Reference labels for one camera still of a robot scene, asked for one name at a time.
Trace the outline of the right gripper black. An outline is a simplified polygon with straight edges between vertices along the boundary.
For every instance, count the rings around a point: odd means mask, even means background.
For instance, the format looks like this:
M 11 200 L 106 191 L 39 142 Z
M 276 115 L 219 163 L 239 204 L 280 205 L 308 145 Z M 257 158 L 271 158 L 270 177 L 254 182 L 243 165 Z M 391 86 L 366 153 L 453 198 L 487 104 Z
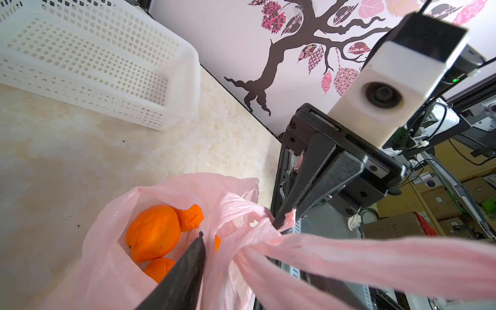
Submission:
M 345 217 L 382 200 L 402 182 L 406 167 L 337 121 L 305 103 L 292 117 L 282 144 L 300 165 L 273 226 L 281 229 L 286 214 L 300 220 L 330 204 Z

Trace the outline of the pink printed plastic bag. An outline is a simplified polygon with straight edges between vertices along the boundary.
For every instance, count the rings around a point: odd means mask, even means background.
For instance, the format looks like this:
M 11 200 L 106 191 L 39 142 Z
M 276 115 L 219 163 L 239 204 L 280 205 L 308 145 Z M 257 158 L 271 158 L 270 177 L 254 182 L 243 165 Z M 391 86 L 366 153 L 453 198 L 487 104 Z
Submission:
M 207 259 L 200 309 L 347 309 L 329 293 L 275 266 L 345 282 L 450 300 L 495 298 L 495 247 L 459 238 L 335 240 L 282 235 L 270 210 L 258 205 L 258 180 L 212 173 L 184 174 L 135 187 L 108 203 L 87 233 L 80 261 L 42 303 L 43 309 L 134 309 L 156 288 L 123 248 L 121 236 L 144 199 L 178 209 L 198 204 Z

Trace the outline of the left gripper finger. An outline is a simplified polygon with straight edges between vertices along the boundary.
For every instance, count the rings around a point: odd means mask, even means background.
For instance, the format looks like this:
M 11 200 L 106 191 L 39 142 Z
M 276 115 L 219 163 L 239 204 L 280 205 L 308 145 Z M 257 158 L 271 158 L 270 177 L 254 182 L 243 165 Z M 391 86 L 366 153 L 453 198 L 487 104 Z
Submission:
M 137 307 L 142 310 L 196 309 L 206 261 L 204 234 L 192 242 L 154 291 Z

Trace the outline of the orange fruit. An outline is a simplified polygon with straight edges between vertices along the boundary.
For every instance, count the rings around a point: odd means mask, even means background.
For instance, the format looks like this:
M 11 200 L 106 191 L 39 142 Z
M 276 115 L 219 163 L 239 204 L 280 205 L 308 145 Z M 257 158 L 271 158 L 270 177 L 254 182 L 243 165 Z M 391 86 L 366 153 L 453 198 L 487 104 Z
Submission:
M 181 210 L 173 207 L 177 214 L 181 232 L 189 232 L 200 227 L 204 220 L 203 210 L 199 205 L 192 205 L 187 210 Z
M 127 228 L 125 244 L 137 264 L 160 258 L 178 244 L 182 232 L 178 216 L 167 205 L 142 211 Z
M 174 267 L 175 263 L 174 260 L 168 258 L 157 258 L 144 269 L 144 273 L 159 284 Z
M 215 235 L 215 238 L 214 238 L 214 250 L 215 252 L 218 251 L 220 245 L 221 245 L 221 238 L 218 236 L 218 235 Z

